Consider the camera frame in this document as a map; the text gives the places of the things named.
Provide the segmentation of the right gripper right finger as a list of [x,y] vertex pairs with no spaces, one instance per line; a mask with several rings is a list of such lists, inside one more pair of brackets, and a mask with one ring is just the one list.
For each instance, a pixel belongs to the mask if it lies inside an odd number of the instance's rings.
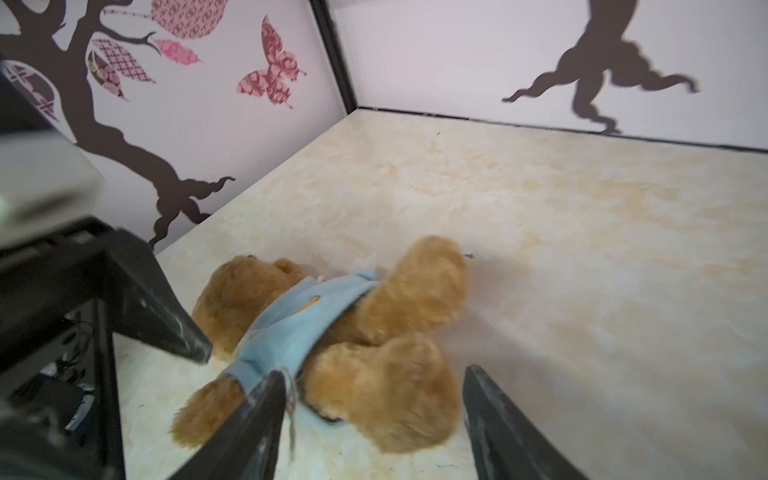
[[586,480],[481,366],[466,368],[462,395],[480,480]]

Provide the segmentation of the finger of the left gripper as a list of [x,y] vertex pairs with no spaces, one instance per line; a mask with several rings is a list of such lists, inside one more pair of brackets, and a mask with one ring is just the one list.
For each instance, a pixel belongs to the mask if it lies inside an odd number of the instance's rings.
[[176,297],[149,246],[126,230],[103,239],[103,299],[112,330],[197,364],[211,341]]

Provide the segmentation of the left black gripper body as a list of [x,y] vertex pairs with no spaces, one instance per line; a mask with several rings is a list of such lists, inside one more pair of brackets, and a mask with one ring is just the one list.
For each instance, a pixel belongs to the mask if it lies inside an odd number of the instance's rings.
[[124,478],[108,305],[131,246],[85,219],[2,248],[2,478]]

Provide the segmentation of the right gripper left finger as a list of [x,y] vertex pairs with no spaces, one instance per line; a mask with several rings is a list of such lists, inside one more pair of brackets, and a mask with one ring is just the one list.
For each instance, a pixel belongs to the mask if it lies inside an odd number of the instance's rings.
[[173,417],[172,439],[197,450],[174,479],[272,479],[287,387],[273,371],[246,392],[230,375],[197,390]]

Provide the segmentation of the light blue bear shirt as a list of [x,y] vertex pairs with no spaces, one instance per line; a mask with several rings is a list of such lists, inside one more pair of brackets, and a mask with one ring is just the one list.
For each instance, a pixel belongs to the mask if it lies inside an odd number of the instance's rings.
[[293,379],[323,334],[377,284],[373,269],[330,280],[304,278],[254,320],[221,374],[234,378],[245,394],[274,370]]

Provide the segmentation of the brown teddy bear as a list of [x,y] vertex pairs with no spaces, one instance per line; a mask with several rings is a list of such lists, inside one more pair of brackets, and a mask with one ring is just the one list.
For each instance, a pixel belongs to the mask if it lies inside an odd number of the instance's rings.
[[[192,317],[225,368],[254,320],[306,277],[288,259],[253,255],[234,257],[212,273]],[[468,268],[456,241],[430,235],[376,279],[323,334],[293,379],[274,371],[323,421],[353,425],[383,453],[412,453],[445,442],[459,421],[458,381],[431,335],[459,318]]]

